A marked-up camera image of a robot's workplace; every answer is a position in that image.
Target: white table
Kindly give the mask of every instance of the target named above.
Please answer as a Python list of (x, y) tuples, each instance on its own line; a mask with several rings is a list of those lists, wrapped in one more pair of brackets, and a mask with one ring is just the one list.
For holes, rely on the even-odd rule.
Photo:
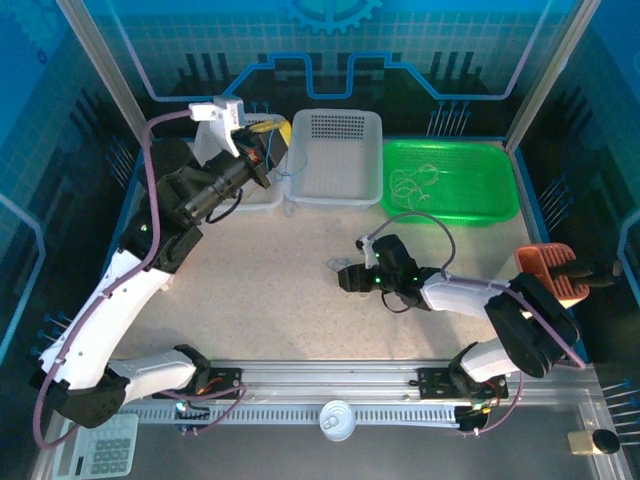
[[(204, 238), (171, 289), (136, 318), (116, 356), (140, 357), (188, 343), (209, 358), (238, 360), (451, 358), (495, 336), (485, 320), (449, 312), (393, 314), (377, 292), (362, 299), (337, 285), (332, 257), (362, 262), (355, 240), (380, 225), (366, 212), (296, 209), (291, 217), (236, 213), (203, 225)], [(517, 274), (513, 250), (529, 243), (522, 215), (489, 228), (452, 227), (452, 273), (483, 278)], [(420, 266), (439, 267), (449, 243), (436, 225), (394, 224)], [(392, 308), (402, 306), (389, 296)]]

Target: green basket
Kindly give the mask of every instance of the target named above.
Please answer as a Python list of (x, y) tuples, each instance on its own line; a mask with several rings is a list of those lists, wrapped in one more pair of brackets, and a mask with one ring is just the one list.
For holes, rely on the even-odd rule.
[[(384, 146), (381, 204), (393, 216), (417, 210), (450, 225), (487, 226), (520, 207), (511, 161), (479, 143), (396, 140)], [(428, 223), (424, 217), (401, 221)]]

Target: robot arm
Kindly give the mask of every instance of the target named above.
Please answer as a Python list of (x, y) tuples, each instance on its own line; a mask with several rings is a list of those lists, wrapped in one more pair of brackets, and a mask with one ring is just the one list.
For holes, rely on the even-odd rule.
[[(202, 219), (225, 199), (238, 195), (249, 180), (267, 188), (289, 143), (288, 124), (242, 128), (242, 102), (216, 98), (192, 105), (192, 118), (210, 122), (221, 153), (200, 165), (180, 139), (151, 147), (160, 209), (160, 245), (149, 267), (122, 283), (84, 320), (59, 365), (47, 402), (60, 414), (91, 428), (107, 421), (125, 403), (164, 390), (195, 394), (209, 381), (209, 361), (186, 345), (155, 357), (110, 360), (118, 342), (158, 289), (167, 289), (174, 274), (202, 238)], [(151, 216), (139, 209), (120, 238), (106, 273), (74, 321), (39, 358), (32, 384), (40, 387), (57, 361), (68, 332), (98, 296), (138, 265), (150, 250)]]
[(349, 292), (380, 290), (394, 293), (407, 306), (427, 311), (450, 311), (489, 320), (498, 337), (461, 352), (450, 368), (470, 389), (490, 378), (521, 370), (545, 376), (564, 350), (531, 318), (512, 295), (521, 295), (568, 344), (579, 339), (578, 329), (558, 300), (533, 275), (521, 273), (509, 282), (483, 281), (442, 275), (438, 268), (418, 267), (396, 235), (356, 242), (365, 263), (338, 272), (341, 288)]

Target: calculator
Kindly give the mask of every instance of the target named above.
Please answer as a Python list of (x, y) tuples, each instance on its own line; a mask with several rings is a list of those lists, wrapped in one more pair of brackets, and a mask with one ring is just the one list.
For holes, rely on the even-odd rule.
[[(65, 421), (63, 432), (72, 427)], [(58, 446), (53, 463), (54, 480), (124, 477), (131, 472), (138, 433), (138, 416), (114, 415), (97, 428), (80, 427)]]

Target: white basket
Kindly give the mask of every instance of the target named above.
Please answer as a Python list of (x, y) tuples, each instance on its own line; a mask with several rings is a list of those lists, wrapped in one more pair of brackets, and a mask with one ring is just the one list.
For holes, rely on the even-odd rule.
[(365, 210), (382, 198), (382, 120), (362, 110), (301, 110), (293, 118), (285, 195), (304, 207)]
[[(247, 113), (245, 114), (245, 120), (247, 124), (253, 125), (254, 123), (265, 122), (272, 120), (274, 122), (284, 121), (285, 118), (282, 115), (268, 114), (268, 113)], [(203, 165), (207, 160), (212, 159), (221, 152), (220, 147), (213, 138), (211, 130), (207, 122), (200, 122), (198, 125), (198, 132), (196, 133), (196, 139), (192, 147), (193, 155), (198, 162)], [(261, 212), (272, 214), (276, 207), (282, 203), (284, 197), (282, 182), (276, 182), (276, 175), (274, 172), (268, 175), (271, 186), (266, 190), (253, 180), (249, 180), (244, 187), (242, 187), (244, 198), (236, 212)], [(228, 199), (222, 202), (222, 204), (215, 209), (215, 215), (226, 212), (235, 202), (235, 199)]]

